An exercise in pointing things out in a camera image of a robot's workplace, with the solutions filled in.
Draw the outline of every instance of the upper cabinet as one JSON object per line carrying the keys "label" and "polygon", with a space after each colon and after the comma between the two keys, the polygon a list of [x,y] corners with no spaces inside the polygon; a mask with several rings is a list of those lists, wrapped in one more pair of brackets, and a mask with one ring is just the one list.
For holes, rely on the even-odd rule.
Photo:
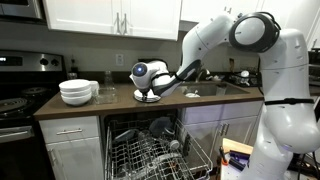
{"label": "upper cabinet", "polygon": [[177,40],[181,0],[44,0],[52,30]]}
{"label": "upper cabinet", "polygon": [[271,13],[282,29],[300,30],[310,49],[311,42],[314,41],[313,32],[316,32],[319,8],[319,0],[265,0],[261,11]]}
{"label": "upper cabinet", "polygon": [[255,12],[260,8],[262,0],[183,0],[181,20],[200,22],[204,18],[213,17],[215,14],[226,11],[237,17]]}

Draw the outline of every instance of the stove knob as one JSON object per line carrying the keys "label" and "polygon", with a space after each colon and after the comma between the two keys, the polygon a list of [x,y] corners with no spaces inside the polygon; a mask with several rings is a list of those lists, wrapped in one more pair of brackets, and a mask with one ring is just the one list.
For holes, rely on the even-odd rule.
{"label": "stove knob", "polygon": [[41,60],[40,60],[40,64],[42,64],[42,65],[44,65],[44,66],[46,66],[46,65],[48,65],[48,60],[46,60],[46,59],[44,59],[44,58],[42,58]]}
{"label": "stove knob", "polygon": [[54,66],[58,66],[58,65],[59,65],[59,61],[56,60],[56,59],[53,59],[53,60],[51,61],[51,64],[54,65]]}

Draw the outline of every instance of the kitchen sink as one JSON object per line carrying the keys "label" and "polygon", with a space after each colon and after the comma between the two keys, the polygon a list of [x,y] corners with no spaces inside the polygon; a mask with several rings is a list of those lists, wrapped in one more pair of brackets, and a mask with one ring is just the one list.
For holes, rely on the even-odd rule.
{"label": "kitchen sink", "polygon": [[221,96],[221,95],[235,95],[235,94],[249,93],[236,86],[230,85],[228,83],[221,83],[221,82],[218,82],[218,83],[186,82],[178,86],[177,90],[182,92],[187,97],[217,96],[217,95]]}

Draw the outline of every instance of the cabinet drawer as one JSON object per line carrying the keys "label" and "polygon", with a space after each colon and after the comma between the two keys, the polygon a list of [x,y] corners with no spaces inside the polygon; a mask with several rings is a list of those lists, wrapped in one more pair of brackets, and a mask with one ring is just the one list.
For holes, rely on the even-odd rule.
{"label": "cabinet drawer", "polygon": [[186,125],[257,116],[261,107],[262,101],[252,101],[186,108],[182,122]]}
{"label": "cabinet drawer", "polygon": [[40,121],[46,143],[98,137],[96,116]]}

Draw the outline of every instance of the faucet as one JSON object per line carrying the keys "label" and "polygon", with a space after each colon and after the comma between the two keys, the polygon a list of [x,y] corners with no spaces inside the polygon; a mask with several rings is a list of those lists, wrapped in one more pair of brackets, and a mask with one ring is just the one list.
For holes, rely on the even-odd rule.
{"label": "faucet", "polygon": [[198,72],[198,75],[197,75],[197,77],[196,77],[196,83],[199,82],[199,79],[200,79],[200,77],[201,77],[201,75],[202,75],[203,72],[205,72],[207,76],[210,75],[210,71],[209,71],[208,69],[205,69],[205,68],[204,68],[204,69],[201,69],[201,70]]}

